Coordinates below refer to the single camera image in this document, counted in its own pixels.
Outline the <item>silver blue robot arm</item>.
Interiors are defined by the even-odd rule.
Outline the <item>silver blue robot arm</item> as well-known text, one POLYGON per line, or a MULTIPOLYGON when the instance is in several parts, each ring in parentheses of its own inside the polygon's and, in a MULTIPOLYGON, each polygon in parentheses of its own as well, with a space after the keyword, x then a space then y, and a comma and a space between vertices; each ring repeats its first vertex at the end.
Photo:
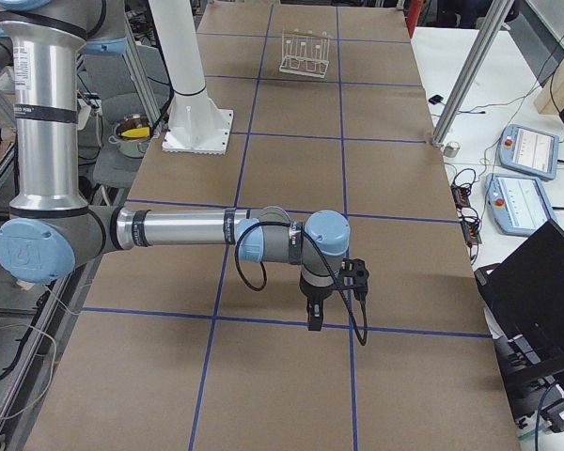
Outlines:
POLYGON ((333 210, 293 221, 278 207, 257 210, 130 210, 96 207, 78 187, 77 56, 122 54, 120 1, 2 1, 12 42, 20 188, 0 227, 0 265, 48 284, 101 255, 134 247, 226 244, 236 261, 297 265, 307 326, 318 331, 323 303, 345 293, 357 266, 345 257, 347 220, 333 210))

